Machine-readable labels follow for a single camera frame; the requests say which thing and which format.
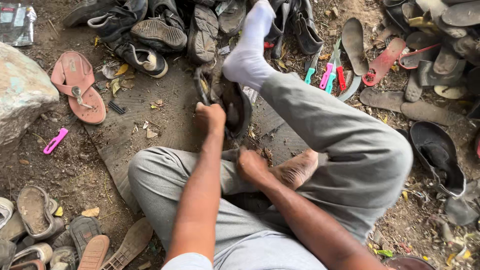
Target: bare foot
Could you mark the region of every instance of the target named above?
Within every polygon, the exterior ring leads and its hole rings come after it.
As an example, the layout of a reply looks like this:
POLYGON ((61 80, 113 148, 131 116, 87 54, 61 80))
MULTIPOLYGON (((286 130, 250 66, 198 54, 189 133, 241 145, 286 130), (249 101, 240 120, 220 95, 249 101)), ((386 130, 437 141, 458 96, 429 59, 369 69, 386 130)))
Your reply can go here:
POLYGON ((284 185, 296 190, 317 169, 318 153, 307 149, 298 156, 270 169, 270 172, 284 185))

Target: green-handled knife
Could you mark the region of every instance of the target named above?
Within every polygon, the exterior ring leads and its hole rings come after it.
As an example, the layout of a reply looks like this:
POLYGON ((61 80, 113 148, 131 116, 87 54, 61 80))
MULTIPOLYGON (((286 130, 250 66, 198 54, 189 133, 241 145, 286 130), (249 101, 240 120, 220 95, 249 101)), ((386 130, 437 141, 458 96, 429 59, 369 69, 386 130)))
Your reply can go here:
POLYGON ((313 56, 312 62, 310 63, 310 68, 308 68, 307 75, 305 76, 305 82, 307 84, 310 84, 310 78, 311 76, 315 73, 315 68, 317 67, 317 61, 318 58, 320 57, 320 53, 322 52, 322 49, 324 48, 324 45, 320 47, 320 50, 313 56))

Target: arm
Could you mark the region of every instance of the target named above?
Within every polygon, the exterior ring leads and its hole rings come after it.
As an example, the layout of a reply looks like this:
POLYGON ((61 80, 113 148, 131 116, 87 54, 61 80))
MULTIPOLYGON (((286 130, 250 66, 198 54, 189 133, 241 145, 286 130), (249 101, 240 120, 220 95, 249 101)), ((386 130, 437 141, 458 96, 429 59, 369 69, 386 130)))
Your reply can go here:
POLYGON ((220 202, 220 157, 226 116, 218 104, 207 107, 199 103, 196 117, 201 126, 206 127, 207 136, 200 159, 180 198, 165 263, 189 252, 204 255, 213 262, 215 223, 220 202))
POLYGON ((329 270, 386 270, 328 213, 281 184, 257 153, 241 150, 238 170, 270 199, 298 240, 329 270))

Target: white sleeve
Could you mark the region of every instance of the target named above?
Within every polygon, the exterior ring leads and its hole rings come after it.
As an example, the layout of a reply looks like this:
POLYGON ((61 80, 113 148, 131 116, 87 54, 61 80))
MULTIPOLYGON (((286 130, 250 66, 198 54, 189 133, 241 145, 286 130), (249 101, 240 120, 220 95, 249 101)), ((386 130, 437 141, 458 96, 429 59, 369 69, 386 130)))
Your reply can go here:
POLYGON ((202 254, 190 252, 176 256, 162 270, 213 270, 212 262, 202 254))

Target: foot in white sock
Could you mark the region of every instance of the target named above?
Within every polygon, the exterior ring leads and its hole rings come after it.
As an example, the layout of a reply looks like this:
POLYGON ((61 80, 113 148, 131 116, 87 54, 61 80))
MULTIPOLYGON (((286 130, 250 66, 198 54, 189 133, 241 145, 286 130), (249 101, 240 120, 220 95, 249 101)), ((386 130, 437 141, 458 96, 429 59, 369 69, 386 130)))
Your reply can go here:
POLYGON ((260 91, 273 69, 264 58, 264 38, 275 12, 267 0, 259 0, 247 14, 240 41, 223 63, 223 74, 232 81, 260 91))

